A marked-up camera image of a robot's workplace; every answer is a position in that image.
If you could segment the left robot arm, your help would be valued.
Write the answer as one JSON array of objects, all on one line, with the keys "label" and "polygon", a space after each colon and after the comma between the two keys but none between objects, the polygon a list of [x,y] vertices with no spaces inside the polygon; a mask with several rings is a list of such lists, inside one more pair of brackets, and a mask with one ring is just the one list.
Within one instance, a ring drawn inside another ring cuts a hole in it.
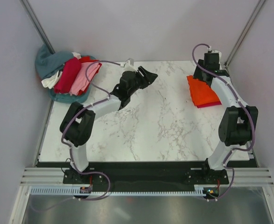
[{"label": "left robot arm", "polygon": [[158,75],[145,70],[142,66],[136,71],[124,71],[107,97],[84,106],[79,102],[70,105],[61,125],[61,142],[70,149],[70,163],[74,179],[86,183],[90,178],[87,170],[89,161],[86,153],[86,143],[91,137],[94,121],[104,115],[123,109],[128,105],[131,96],[139,89],[151,85]]}]

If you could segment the magenta t shirt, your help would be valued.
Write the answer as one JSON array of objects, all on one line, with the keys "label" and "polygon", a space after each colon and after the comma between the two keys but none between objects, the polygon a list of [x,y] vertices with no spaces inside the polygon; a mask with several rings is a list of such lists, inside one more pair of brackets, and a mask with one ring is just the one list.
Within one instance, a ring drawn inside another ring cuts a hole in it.
[{"label": "magenta t shirt", "polygon": [[211,107],[211,106],[217,106],[217,105],[222,105],[221,102],[212,102],[212,103],[206,103],[202,105],[197,105],[197,108],[206,108],[206,107]]}]

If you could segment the pink t shirt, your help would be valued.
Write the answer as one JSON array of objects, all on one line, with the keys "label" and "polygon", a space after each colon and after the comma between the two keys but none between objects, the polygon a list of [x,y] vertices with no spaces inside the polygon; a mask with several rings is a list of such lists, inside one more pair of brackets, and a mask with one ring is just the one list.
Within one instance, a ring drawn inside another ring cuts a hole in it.
[{"label": "pink t shirt", "polygon": [[[83,93],[85,93],[88,89],[90,81],[87,80],[85,72],[90,64],[91,62],[82,63],[81,69],[78,72],[77,77],[71,86],[70,95],[80,96]],[[92,80],[93,77],[98,73],[98,70],[100,69],[101,65],[101,63],[95,63],[89,67],[87,71],[87,76],[89,80]]]}]

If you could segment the grey-teal t shirt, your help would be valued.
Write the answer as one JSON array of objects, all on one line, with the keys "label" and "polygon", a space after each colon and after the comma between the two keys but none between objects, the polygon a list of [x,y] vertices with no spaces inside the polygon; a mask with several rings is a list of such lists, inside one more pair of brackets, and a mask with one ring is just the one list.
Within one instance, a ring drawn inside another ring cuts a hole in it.
[{"label": "grey-teal t shirt", "polygon": [[74,55],[69,51],[59,51],[52,54],[44,44],[38,50],[35,57],[35,68],[41,80],[53,76]]}]

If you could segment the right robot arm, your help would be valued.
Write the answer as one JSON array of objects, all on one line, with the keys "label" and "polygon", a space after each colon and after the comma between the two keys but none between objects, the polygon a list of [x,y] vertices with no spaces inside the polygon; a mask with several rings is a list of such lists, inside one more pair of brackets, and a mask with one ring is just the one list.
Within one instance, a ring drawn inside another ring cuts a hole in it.
[{"label": "right robot arm", "polygon": [[255,141],[255,128],[258,118],[258,109],[249,106],[237,93],[232,85],[230,75],[222,70],[220,52],[209,50],[204,59],[195,61],[196,69],[193,78],[209,86],[219,98],[225,108],[219,124],[219,143],[213,154],[207,159],[209,168],[201,172],[205,183],[213,183],[218,178],[217,170],[226,168],[226,165],[235,151],[249,151],[241,148],[246,143]]}]

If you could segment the crimson t shirt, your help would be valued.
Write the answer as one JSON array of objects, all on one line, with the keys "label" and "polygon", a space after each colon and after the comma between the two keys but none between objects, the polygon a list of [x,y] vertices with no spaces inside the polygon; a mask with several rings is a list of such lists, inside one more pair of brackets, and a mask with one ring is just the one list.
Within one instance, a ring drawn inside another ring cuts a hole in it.
[{"label": "crimson t shirt", "polygon": [[80,69],[81,63],[76,57],[68,60],[65,63],[60,80],[54,87],[54,93],[69,93]]}]

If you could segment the orange t shirt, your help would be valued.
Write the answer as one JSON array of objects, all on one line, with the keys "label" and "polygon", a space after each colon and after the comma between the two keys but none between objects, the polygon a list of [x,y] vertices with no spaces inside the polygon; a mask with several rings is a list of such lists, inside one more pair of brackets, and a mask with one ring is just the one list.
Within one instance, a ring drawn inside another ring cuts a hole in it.
[{"label": "orange t shirt", "polygon": [[220,102],[216,93],[205,83],[187,76],[190,96],[194,106],[212,102]]}]

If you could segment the aluminium frame post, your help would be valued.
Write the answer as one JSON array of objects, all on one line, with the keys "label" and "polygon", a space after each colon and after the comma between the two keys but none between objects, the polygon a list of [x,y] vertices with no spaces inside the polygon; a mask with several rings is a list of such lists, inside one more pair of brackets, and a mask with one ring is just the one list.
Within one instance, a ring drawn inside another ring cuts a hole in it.
[{"label": "aluminium frame post", "polygon": [[46,32],[44,31],[36,13],[34,12],[33,7],[31,6],[30,2],[28,0],[20,0],[20,3],[22,4],[25,12],[27,13],[28,17],[30,18],[31,22],[33,23],[38,35],[40,36],[42,42],[47,46],[50,53],[55,53],[55,50],[50,43],[49,38],[46,35]]},{"label": "aluminium frame post", "polygon": [[224,61],[224,67],[226,69],[229,68],[229,65],[233,61],[234,57],[236,56],[238,50],[240,49],[242,43],[244,42],[246,36],[248,35],[249,31],[251,30],[253,24],[257,20],[259,14],[261,13],[263,7],[265,6],[267,0],[258,0],[253,11],[251,12],[244,28],[240,32],[240,35],[237,38],[237,41],[235,42],[232,50],[230,51],[227,59]]}]

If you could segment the left aluminium frame post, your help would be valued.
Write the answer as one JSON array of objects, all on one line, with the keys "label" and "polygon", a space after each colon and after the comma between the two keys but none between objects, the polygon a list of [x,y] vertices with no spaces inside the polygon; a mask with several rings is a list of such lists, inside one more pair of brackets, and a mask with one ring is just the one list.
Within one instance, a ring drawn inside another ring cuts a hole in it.
[{"label": "left aluminium frame post", "polygon": [[49,38],[46,35],[46,32],[44,31],[36,13],[34,12],[33,7],[31,6],[30,2],[28,0],[20,0],[20,3],[22,4],[25,12],[27,13],[28,17],[30,18],[31,22],[33,23],[38,35],[40,36],[42,42],[47,46],[50,53],[55,53],[55,50],[50,43]]}]

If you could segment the teal laundry basket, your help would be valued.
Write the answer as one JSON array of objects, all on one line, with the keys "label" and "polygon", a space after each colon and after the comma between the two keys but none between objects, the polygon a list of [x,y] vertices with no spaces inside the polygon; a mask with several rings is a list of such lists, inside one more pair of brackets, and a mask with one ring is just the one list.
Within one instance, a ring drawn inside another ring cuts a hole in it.
[{"label": "teal laundry basket", "polygon": [[65,94],[56,94],[54,93],[54,87],[52,89],[48,90],[49,93],[49,97],[56,102],[60,102],[60,103],[65,103],[65,104],[71,104],[73,102],[79,102],[79,103],[83,103],[84,101],[87,100],[88,95],[90,92],[90,85],[88,87],[87,92],[84,95],[81,96],[76,96],[76,95],[70,95],[69,93],[65,93]]}]

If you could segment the right aluminium frame post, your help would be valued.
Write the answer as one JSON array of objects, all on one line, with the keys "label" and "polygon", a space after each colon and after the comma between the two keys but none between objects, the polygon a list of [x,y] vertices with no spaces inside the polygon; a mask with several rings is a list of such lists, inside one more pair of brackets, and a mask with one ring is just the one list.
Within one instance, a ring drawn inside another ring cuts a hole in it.
[{"label": "right aluminium frame post", "polygon": [[229,68],[229,65],[233,61],[234,57],[236,56],[238,50],[240,49],[242,43],[244,42],[246,36],[248,35],[249,31],[251,30],[253,24],[257,20],[259,14],[261,13],[263,7],[265,6],[267,0],[258,0],[253,11],[251,12],[244,28],[240,32],[240,35],[237,38],[237,41],[235,42],[232,50],[230,51],[227,59],[224,61],[224,67],[226,69]]}]

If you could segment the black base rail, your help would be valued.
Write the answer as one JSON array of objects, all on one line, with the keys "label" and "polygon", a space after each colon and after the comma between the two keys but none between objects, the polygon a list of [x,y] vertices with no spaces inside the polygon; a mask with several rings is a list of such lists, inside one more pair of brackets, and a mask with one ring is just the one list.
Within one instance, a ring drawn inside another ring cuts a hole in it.
[{"label": "black base rail", "polygon": [[90,184],[100,191],[193,190],[196,185],[255,181],[263,172],[253,160],[232,161],[218,171],[210,169],[207,161],[91,162],[82,174],[69,162],[39,162],[37,167],[60,168],[64,184]]}]

